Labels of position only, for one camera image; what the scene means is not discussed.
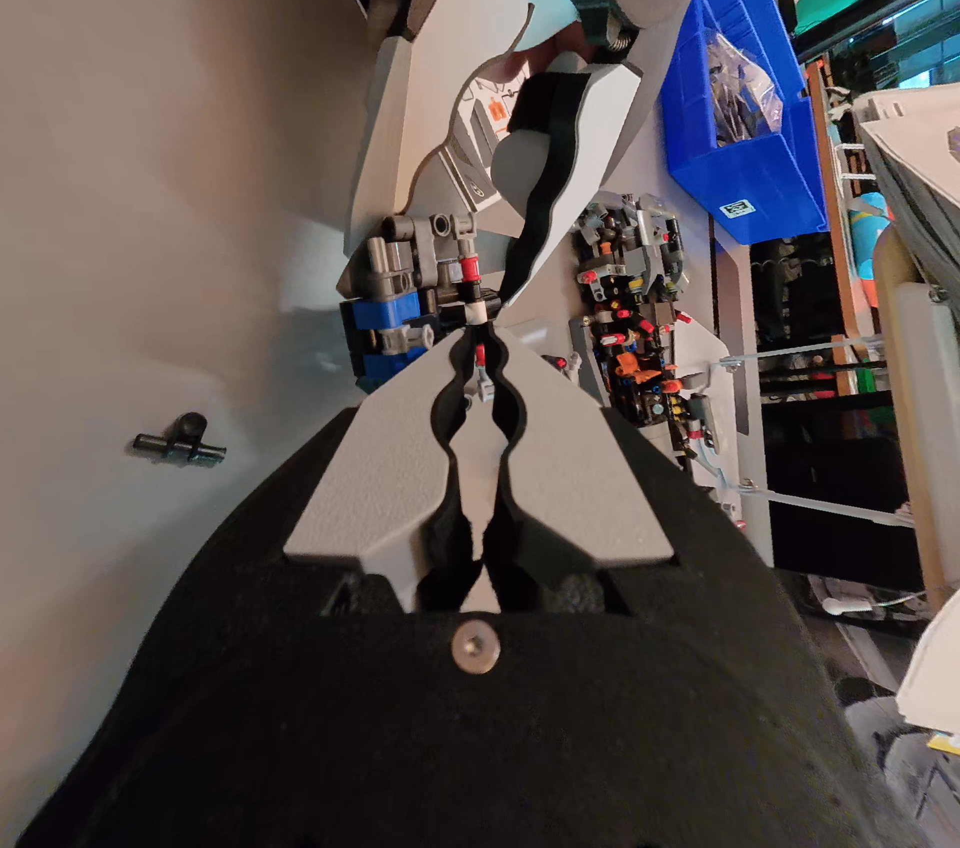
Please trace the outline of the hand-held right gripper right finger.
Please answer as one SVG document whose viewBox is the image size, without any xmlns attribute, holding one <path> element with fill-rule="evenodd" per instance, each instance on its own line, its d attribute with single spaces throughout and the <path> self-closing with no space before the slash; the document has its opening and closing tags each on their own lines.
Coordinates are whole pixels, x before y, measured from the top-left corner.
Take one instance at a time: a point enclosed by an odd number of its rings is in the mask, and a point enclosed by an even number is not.
<svg viewBox="0 0 960 848">
<path fill-rule="evenodd" d="M 490 328 L 485 345 L 506 439 L 483 539 L 500 611 L 549 611 L 570 589 L 595 604 L 609 572 L 673 561 L 611 415 L 511 331 Z"/>
</svg>

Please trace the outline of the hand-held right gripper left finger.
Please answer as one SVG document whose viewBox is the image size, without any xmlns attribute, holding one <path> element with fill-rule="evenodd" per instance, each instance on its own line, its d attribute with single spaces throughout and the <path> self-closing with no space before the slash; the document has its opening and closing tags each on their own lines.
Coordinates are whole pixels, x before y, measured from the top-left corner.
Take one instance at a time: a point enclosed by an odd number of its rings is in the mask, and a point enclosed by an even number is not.
<svg viewBox="0 0 960 848">
<path fill-rule="evenodd" d="M 475 337 L 459 329 L 369 395 L 284 555 L 386 578 L 406 611 L 454 611 L 480 573 L 451 442 L 467 418 Z"/>
</svg>

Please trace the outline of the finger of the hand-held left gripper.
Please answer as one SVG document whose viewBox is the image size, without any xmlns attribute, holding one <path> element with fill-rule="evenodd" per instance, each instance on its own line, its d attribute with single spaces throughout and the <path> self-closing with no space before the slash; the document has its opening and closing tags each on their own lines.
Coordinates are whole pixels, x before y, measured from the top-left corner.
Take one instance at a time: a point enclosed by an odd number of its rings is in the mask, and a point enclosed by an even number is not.
<svg viewBox="0 0 960 848">
<path fill-rule="evenodd" d="M 460 113 L 478 75 L 514 49 L 529 0 L 355 0 L 382 35 L 346 210 L 338 290 L 360 288 L 364 244 L 393 216 L 471 214 L 497 200 Z"/>
<path fill-rule="evenodd" d="M 641 77 L 624 64 L 557 55 L 520 87 L 493 183 L 523 220 L 507 251 L 499 296 L 518 301 L 600 190 Z"/>
</svg>

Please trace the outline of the grey blue lego wing assembly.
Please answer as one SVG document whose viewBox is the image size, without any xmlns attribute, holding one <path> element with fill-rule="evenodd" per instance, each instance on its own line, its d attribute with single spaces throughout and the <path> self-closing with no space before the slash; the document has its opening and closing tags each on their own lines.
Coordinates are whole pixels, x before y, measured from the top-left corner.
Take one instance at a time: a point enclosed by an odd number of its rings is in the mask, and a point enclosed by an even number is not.
<svg viewBox="0 0 960 848">
<path fill-rule="evenodd" d="M 452 332 L 494 321 L 516 296 L 513 243 L 464 214 L 379 221 L 337 284 L 356 385 L 370 394 Z"/>
</svg>

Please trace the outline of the lego sticker sheet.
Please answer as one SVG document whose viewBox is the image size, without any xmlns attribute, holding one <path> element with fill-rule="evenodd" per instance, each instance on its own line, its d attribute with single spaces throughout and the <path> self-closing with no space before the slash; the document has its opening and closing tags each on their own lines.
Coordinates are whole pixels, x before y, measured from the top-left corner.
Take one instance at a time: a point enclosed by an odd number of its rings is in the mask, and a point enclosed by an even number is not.
<svg viewBox="0 0 960 848">
<path fill-rule="evenodd" d="M 468 210 L 498 198 L 489 168 L 522 76 L 503 82 L 484 70 L 520 45 L 532 17 L 530 0 L 434 0 L 423 22 L 377 45 L 348 244 L 408 211 L 419 177 L 437 165 Z"/>
</svg>

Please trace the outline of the large lego car chassis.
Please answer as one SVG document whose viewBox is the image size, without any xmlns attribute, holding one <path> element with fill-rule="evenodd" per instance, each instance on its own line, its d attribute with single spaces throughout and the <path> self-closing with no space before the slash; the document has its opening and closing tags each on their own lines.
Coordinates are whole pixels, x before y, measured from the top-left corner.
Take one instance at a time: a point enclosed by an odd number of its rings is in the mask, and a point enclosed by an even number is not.
<svg viewBox="0 0 960 848">
<path fill-rule="evenodd" d="M 586 384 L 702 486 L 722 478 L 729 351 L 686 309 L 677 215 L 651 194 L 600 191 L 572 224 L 584 314 L 571 334 Z"/>
</svg>

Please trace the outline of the black lego connector piece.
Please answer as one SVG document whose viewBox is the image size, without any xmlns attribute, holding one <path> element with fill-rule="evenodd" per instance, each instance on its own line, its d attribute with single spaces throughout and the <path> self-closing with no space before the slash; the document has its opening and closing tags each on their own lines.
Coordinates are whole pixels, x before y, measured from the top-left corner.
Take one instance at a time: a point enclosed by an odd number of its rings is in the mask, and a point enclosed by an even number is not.
<svg viewBox="0 0 960 848">
<path fill-rule="evenodd" d="M 227 448 L 206 442 L 209 421 L 198 411 L 177 417 L 162 434 L 137 434 L 130 450 L 142 457 L 188 466 L 213 466 L 222 463 Z"/>
</svg>

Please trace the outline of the lego instruction booklet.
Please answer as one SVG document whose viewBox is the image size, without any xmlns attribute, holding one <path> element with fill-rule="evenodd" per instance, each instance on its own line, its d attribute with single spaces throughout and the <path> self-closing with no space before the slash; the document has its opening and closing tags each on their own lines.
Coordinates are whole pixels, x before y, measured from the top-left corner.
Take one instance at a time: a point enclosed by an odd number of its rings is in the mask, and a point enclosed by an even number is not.
<svg viewBox="0 0 960 848">
<path fill-rule="evenodd" d="M 894 229 L 959 321 L 959 84 L 860 96 L 853 118 Z"/>
</svg>

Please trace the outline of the person's left hand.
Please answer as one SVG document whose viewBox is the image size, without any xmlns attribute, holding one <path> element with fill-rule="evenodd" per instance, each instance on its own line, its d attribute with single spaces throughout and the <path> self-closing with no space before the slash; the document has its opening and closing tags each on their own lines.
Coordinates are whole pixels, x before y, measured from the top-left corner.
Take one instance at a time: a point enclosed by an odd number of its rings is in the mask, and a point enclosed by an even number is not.
<svg viewBox="0 0 960 848">
<path fill-rule="evenodd" d="M 369 0 L 366 10 L 367 34 L 380 44 L 390 37 L 402 36 L 410 0 Z"/>
</svg>

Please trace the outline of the clear plastic parts bags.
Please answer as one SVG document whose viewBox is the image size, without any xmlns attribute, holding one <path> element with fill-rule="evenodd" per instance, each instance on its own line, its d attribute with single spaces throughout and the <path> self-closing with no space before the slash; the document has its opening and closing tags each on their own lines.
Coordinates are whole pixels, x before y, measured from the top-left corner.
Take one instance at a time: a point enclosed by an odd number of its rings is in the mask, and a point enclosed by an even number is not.
<svg viewBox="0 0 960 848">
<path fill-rule="evenodd" d="M 717 146 L 780 133 L 784 103 L 770 75 L 720 31 L 711 31 L 706 43 Z"/>
</svg>

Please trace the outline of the blue storage bin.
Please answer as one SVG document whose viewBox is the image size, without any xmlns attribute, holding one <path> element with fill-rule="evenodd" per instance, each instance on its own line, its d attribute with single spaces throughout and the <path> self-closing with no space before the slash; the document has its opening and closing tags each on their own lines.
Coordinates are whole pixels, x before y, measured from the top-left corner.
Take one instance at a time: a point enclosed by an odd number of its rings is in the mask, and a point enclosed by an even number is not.
<svg viewBox="0 0 960 848">
<path fill-rule="evenodd" d="M 780 133 L 717 146 L 706 49 L 713 30 L 774 81 Z M 692 0 L 659 97 L 670 174 L 738 242 L 827 230 L 812 102 L 775 0 Z"/>
</svg>

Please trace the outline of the white book stand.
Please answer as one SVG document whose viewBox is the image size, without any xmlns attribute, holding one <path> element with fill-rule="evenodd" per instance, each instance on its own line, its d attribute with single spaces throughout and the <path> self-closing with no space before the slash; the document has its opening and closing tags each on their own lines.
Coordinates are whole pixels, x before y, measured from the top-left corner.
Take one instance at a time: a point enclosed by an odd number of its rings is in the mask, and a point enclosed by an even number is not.
<svg viewBox="0 0 960 848">
<path fill-rule="evenodd" d="M 894 225 L 873 258 L 889 390 L 761 407 L 773 566 L 958 591 L 958 325 Z"/>
</svg>

